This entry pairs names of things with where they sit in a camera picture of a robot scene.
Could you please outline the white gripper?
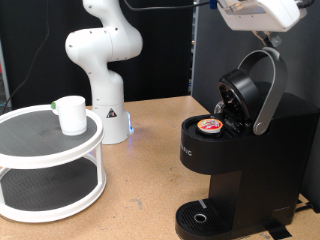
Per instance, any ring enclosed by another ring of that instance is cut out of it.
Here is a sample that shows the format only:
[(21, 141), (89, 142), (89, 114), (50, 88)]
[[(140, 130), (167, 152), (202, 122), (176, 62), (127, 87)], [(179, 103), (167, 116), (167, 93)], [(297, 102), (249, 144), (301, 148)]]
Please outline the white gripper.
[(217, 0), (217, 9), (227, 25), (236, 31), (254, 31), (265, 46), (278, 47), (282, 40), (271, 32), (287, 32), (307, 11), (298, 0)]

